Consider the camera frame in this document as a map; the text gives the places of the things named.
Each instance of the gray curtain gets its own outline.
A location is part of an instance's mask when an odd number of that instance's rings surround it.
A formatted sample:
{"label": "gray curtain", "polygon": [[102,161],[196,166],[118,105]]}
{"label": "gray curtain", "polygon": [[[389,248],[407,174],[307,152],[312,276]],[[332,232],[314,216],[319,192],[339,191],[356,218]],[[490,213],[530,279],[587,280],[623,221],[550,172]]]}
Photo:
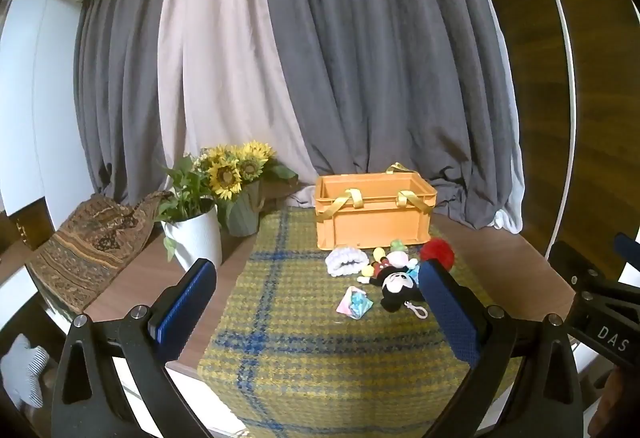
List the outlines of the gray curtain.
{"label": "gray curtain", "polygon": [[162,0],[85,0],[76,110],[96,192],[136,204],[164,185],[158,111]]}
{"label": "gray curtain", "polygon": [[395,161],[479,228],[511,191],[508,94],[487,0],[268,0],[278,54],[320,174]]}

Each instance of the yellow handle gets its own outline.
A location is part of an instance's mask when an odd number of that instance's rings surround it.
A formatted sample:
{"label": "yellow handle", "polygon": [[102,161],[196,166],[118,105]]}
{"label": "yellow handle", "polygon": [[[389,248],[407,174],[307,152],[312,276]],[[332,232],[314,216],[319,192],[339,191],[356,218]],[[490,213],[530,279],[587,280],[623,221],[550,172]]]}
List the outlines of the yellow handle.
{"label": "yellow handle", "polygon": [[400,171],[401,173],[415,173],[415,171],[412,171],[411,169],[407,169],[400,162],[396,162],[395,164],[390,165],[388,168],[386,168],[387,174],[393,174],[395,171]]}
{"label": "yellow handle", "polygon": [[342,196],[338,196],[334,202],[324,212],[318,212],[316,214],[317,222],[324,222],[325,220],[334,217],[334,214],[338,212],[349,199],[353,200],[353,208],[361,209],[364,207],[364,201],[362,200],[362,193],[360,189],[347,189]]}
{"label": "yellow handle", "polygon": [[396,196],[396,206],[400,208],[406,207],[407,200],[423,214],[431,212],[431,209],[434,207],[434,205],[427,205],[412,191],[400,191],[398,196]]}

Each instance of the sunflower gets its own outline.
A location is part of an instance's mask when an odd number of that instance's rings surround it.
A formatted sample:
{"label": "sunflower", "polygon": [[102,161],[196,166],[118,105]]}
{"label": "sunflower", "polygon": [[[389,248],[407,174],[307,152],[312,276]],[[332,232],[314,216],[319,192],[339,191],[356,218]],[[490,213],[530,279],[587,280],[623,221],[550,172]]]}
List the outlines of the sunflower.
{"label": "sunflower", "polygon": [[258,160],[261,160],[262,163],[267,163],[267,160],[276,154],[269,144],[263,144],[255,140],[244,144],[242,151],[253,154]]}
{"label": "sunflower", "polygon": [[225,200],[242,190],[242,178],[238,170],[238,160],[219,158],[212,163],[209,173],[209,185],[213,192]]}
{"label": "sunflower", "polygon": [[244,147],[238,152],[238,170],[242,180],[251,183],[262,173],[264,160],[260,160],[255,154],[247,151]]}
{"label": "sunflower", "polygon": [[206,154],[211,164],[215,164],[225,158],[228,158],[231,154],[231,150],[228,145],[217,145],[216,147],[207,149]]}

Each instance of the striped star pillow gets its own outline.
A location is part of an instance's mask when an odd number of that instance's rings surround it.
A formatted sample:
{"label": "striped star pillow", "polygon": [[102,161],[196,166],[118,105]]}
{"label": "striped star pillow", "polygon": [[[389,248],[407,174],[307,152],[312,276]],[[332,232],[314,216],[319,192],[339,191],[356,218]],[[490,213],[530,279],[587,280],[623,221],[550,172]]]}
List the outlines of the striped star pillow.
{"label": "striped star pillow", "polygon": [[46,350],[40,346],[32,348],[29,339],[22,334],[0,358],[2,385],[18,410],[24,402],[35,408],[42,407],[39,378],[48,360]]}

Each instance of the hand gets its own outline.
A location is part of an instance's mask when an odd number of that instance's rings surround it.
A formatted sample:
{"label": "hand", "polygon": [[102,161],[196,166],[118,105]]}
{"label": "hand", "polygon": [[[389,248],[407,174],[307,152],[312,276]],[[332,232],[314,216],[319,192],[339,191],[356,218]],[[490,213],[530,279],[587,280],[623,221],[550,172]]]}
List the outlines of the hand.
{"label": "hand", "polygon": [[624,378],[622,370],[615,368],[611,371],[609,378],[605,382],[604,391],[598,404],[596,414],[593,415],[587,429],[589,436],[597,436],[600,431],[609,423],[613,415],[615,405],[622,397]]}

